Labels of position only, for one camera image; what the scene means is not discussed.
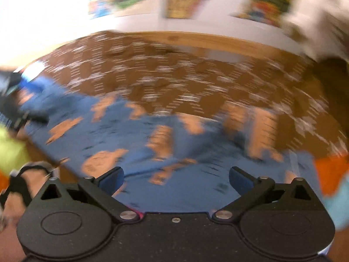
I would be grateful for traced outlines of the person's left hand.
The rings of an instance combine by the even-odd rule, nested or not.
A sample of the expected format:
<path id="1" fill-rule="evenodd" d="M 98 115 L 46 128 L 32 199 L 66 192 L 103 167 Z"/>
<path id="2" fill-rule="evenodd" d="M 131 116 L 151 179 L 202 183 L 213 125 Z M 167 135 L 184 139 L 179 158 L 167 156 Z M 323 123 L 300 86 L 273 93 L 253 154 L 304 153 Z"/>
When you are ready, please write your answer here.
<path id="1" fill-rule="evenodd" d="M 9 186 L 1 192 L 2 244 L 14 240 L 19 219 L 44 183 L 54 175 L 54 167 L 48 162 L 29 162 L 10 172 Z"/>

